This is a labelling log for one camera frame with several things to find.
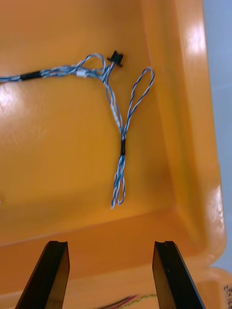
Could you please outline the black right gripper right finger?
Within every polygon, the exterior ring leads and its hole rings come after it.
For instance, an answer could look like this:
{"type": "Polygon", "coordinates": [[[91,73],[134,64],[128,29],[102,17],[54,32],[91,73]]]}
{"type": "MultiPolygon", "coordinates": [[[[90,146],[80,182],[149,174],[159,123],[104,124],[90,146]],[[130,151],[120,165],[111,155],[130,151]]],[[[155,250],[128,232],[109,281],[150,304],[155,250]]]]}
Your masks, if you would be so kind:
{"type": "Polygon", "coordinates": [[[160,309],[204,309],[205,305],[173,241],[155,242],[153,277],[160,309]]]}

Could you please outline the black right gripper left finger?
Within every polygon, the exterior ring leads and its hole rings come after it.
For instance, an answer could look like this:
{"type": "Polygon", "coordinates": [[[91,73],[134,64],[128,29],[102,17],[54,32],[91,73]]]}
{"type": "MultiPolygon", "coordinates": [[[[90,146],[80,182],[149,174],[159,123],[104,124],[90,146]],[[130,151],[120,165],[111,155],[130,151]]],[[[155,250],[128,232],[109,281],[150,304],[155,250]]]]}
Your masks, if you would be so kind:
{"type": "Polygon", "coordinates": [[[49,241],[16,305],[17,309],[61,309],[70,273],[67,242],[49,241]]]}

